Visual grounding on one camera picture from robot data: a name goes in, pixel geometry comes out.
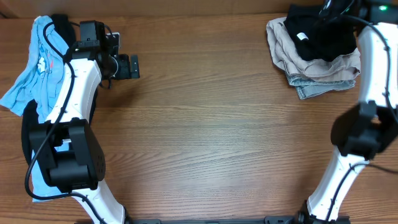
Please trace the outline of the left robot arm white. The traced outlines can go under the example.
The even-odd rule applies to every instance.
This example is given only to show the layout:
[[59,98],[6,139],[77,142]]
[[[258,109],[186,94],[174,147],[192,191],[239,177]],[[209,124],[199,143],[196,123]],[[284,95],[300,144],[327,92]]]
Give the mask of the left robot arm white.
[[101,81],[132,77],[119,45],[117,32],[81,32],[63,55],[66,77],[57,102],[29,136],[35,154],[25,175],[28,195],[40,201],[72,197],[93,223],[133,222],[104,179],[104,152],[90,127]]

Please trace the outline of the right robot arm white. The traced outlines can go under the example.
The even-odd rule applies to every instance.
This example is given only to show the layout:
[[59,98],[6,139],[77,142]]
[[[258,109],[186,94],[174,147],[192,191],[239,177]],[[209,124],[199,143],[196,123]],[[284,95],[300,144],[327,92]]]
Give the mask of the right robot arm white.
[[322,22],[358,31],[358,103],[333,123],[333,155],[314,193],[285,223],[349,223],[340,206],[357,176],[397,137],[397,6],[391,1],[325,1]]

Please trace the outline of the black t-shirt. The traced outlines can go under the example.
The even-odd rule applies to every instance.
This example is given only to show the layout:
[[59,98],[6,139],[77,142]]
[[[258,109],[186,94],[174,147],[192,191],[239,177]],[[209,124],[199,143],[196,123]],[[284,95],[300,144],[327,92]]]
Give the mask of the black t-shirt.
[[298,55],[306,60],[333,61],[340,55],[348,55],[357,48],[354,30],[348,24],[322,24],[318,20],[320,6],[289,7],[284,21]]

